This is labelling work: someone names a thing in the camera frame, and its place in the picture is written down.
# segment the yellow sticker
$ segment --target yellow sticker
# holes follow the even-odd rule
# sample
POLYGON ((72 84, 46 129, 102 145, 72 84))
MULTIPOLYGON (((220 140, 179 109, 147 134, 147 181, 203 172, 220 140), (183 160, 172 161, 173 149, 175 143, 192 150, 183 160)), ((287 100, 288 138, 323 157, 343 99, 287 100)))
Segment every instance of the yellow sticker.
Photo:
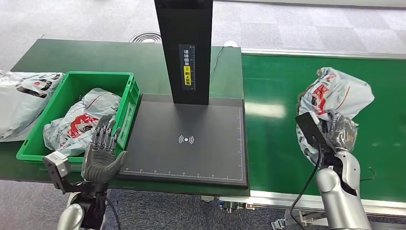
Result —
POLYGON ((190 66, 183 66, 183 73, 185 75, 185 85, 192 85, 192 81, 190 78, 191 75, 190 66))

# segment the cable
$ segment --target cable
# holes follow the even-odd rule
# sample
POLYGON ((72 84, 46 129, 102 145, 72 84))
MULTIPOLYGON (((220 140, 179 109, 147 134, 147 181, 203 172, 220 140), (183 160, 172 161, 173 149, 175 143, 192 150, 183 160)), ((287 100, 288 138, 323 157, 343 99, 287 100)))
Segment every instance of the cable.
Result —
POLYGON ((221 47, 220 51, 217 53, 216 62, 214 63, 214 67, 213 67, 212 71, 210 72, 210 78, 212 77, 212 74, 213 74, 213 72, 214 72, 214 69, 215 69, 216 66, 217 66, 218 58, 220 57, 220 53, 223 51, 223 49, 224 49, 224 46, 221 47))
POLYGON ((369 177, 369 178, 360 179, 360 181, 368 181, 368 180, 375 179, 375 177, 376 177, 375 171, 372 169, 372 167, 369 167, 369 169, 372 171, 373 176, 372 176, 372 177, 369 177))
POLYGON ((115 220, 117 221, 117 225, 118 225, 118 230, 121 230, 121 225, 120 225, 120 221, 118 220, 118 215, 117 212, 115 211, 114 205, 113 203, 110 201, 109 198, 106 197, 107 203, 109 203, 110 207, 112 207, 114 216, 115 216, 115 220))
POLYGON ((303 189, 301 190, 301 192, 299 193, 299 195, 297 196, 297 198, 293 201, 293 204, 291 206, 291 208, 289 209, 289 214, 291 215, 292 219, 300 226, 301 229, 305 230, 305 228, 303 227, 303 225, 296 219, 296 217, 293 216, 292 212, 293 212, 293 208, 296 205, 296 203, 300 200, 300 198, 302 197, 303 193, 305 193, 307 187, 310 184, 310 181, 312 181, 312 178, 314 177, 318 166, 320 164, 320 159, 321 159, 321 146, 319 143, 317 143, 318 145, 318 157, 317 157, 317 163, 315 165, 315 168, 313 169, 312 174, 310 174, 309 179, 307 179, 307 182, 305 184, 305 186, 303 187, 303 189))

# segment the green bin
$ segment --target green bin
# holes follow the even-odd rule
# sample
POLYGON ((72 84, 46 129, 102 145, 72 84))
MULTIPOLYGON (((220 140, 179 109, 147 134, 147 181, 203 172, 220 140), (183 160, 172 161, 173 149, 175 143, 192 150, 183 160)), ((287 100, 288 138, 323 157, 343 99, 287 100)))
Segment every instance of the green bin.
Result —
MULTIPOLYGON (((121 127, 117 138, 115 154, 120 153, 126 145, 131 123, 138 103, 140 91, 132 73, 121 72, 67 72, 52 95, 48 105, 38 118, 17 153, 17 159, 33 163, 45 170, 42 157, 52 151, 44 145, 43 127, 51 121, 64 117, 69 108, 93 88, 102 88, 121 97, 115 116, 114 132, 121 127)), ((83 154, 68 157, 72 170, 79 172, 83 162, 83 154)))

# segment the table edge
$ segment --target table edge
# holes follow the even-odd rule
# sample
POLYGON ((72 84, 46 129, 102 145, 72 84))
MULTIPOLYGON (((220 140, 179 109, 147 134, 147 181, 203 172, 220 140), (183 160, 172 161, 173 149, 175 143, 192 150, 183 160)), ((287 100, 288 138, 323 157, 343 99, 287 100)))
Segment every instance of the table edge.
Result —
MULTIPOLYGON (((298 194, 251 190, 250 196, 221 196, 219 200, 246 203, 255 207, 290 208, 297 196, 298 194)), ((406 216, 406 203, 367 199, 362 199, 361 202, 367 215, 391 218, 406 216)), ((324 212, 324 205, 319 195, 303 195, 295 209, 324 212)))
POLYGON ((406 54, 381 54, 381 53, 350 53, 350 52, 325 52, 283 49, 253 49, 242 48, 241 54, 248 55, 286 55, 286 56, 313 56, 332 58, 362 58, 362 59, 406 59, 406 54))

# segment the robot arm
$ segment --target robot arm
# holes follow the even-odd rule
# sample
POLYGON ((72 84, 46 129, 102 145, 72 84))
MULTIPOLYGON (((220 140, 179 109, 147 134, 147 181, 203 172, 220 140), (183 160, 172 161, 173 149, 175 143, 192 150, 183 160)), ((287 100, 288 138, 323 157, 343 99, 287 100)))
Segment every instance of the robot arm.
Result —
MULTIPOLYGON (((330 229, 371 230, 360 198, 361 171, 358 160, 345 148, 345 143, 334 141, 333 144, 331 140, 334 138, 326 137, 321 131, 319 120, 311 113, 299 115, 296 122, 310 145, 321 146, 319 154, 323 159, 319 165, 321 169, 317 173, 316 184, 330 229)), ((345 127, 345 122, 340 122, 344 125, 338 127, 336 131, 339 135, 342 135, 343 131, 347 132, 346 135, 352 134, 350 144, 353 145, 356 136, 355 127, 355 133, 351 133, 351 127, 345 127)))
POLYGON ((123 151, 117 158, 114 157, 114 147, 120 129, 110 135, 114 125, 114 121, 109 125, 111 117, 103 116, 99 120, 85 151, 82 165, 84 181, 69 183, 67 175, 72 170, 68 158, 62 153, 55 151, 43 157, 55 188, 62 190, 64 194, 76 193, 59 219, 58 230, 101 229, 103 226, 105 202, 109 202, 107 182, 119 171, 126 154, 123 151))

